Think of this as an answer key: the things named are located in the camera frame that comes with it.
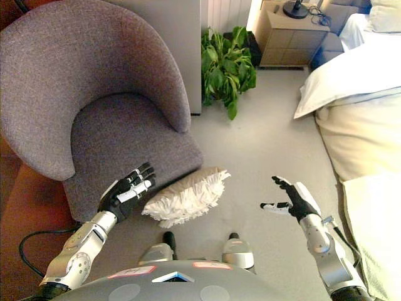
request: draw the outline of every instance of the lamp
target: lamp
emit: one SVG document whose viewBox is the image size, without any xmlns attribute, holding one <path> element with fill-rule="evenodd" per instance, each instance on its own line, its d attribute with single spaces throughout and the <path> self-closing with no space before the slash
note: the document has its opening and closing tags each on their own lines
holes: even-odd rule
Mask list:
<svg viewBox="0 0 401 301">
<path fill-rule="evenodd" d="M 294 19 L 303 19 L 308 15 L 308 8 L 302 4 L 302 0 L 285 2 L 283 11 L 284 14 Z"/>
</svg>

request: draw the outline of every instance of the armchair backrest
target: armchair backrest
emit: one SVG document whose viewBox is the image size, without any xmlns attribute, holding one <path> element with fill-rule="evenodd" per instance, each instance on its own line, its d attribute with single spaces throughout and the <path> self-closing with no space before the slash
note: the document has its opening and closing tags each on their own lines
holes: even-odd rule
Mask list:
<svg viewBox="0 0 401 301">
<path fill-rule="evenodd" d="M 147 22 L 120 6 L 101 0 L 40 6 L 1 32 L 0 62 L 2 135 L 52 179 L 74 175 L 74 118 L 101 97 L 141 94 L 176 131 L 189 129 L 187 94 L 170 51 Z"/>
</svg>

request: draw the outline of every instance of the lamp base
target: lamp base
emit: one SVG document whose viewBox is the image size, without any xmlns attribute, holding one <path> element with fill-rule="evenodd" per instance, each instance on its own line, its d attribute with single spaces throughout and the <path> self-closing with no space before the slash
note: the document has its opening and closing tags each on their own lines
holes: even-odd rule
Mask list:
<svg viewBox="0 0 401 301">
<path fill-rule="evenodd" d="M 283 5 L 284 14 L 294 19 L 303 19 L 308 15 L 308 8 L 305 5 L 300 4 L 299 9 L 295 9 L 296 1 L 288 1 Z"/>
</svg>

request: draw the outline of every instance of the bed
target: bed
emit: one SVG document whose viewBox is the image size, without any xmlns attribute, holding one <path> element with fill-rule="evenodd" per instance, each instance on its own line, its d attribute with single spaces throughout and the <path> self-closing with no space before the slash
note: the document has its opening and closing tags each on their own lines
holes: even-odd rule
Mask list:
<svg viewBox="0 0 401 301">
<path fill-rule="evenodd" d="M 401 300 L 401 28 L 391 30 L 372 29 L 372 12 L 351 16 L 340 34 L 345 52 L 310 74 L 294 115 L 315 113 L 368 291 L 381 300 Z"/>
</svg>

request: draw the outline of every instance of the label sticker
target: label sticker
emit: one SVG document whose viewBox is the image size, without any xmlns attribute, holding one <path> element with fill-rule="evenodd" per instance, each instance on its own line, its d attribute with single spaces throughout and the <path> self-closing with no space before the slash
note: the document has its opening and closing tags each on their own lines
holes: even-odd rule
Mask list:
<svg viewBox="0 0 401 301">
<path fill-rule="evenodd" d="M 197 261 L 192 264 L 196 268 L 222 268 L 224 270 L 232 270 L 229 265 L 221 262 L 213 261 Z"/>
<path fill-rule="evenodd" d="M 148 267 L 138 267 L 138 268 L 129 268 L 128 270 L 120 271 L 112 276 L 108 276 L 107 278 L 120 278 L 120 277 L 131 277 L 152 273 L 156 267 L 154 265 L 150 265 Z"/>
</svg>

